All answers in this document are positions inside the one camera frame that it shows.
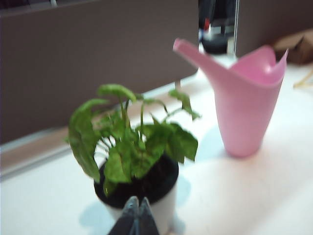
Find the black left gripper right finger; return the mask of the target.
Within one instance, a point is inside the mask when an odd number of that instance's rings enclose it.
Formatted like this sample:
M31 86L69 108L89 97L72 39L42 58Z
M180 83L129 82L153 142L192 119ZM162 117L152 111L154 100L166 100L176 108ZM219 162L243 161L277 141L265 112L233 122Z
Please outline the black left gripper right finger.
M150 203L147 197L144 197L139 207L139 234L140 235L158 235L158 228L155 223Z

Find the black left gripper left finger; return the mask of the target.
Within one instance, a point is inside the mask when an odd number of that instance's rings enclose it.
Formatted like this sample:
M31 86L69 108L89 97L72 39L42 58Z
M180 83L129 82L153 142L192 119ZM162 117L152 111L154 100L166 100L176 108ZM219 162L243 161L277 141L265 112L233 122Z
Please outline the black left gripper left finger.
M124 205L122 215L116 221L109 235L138 235L138 210L139 200L136 196L131 196Z

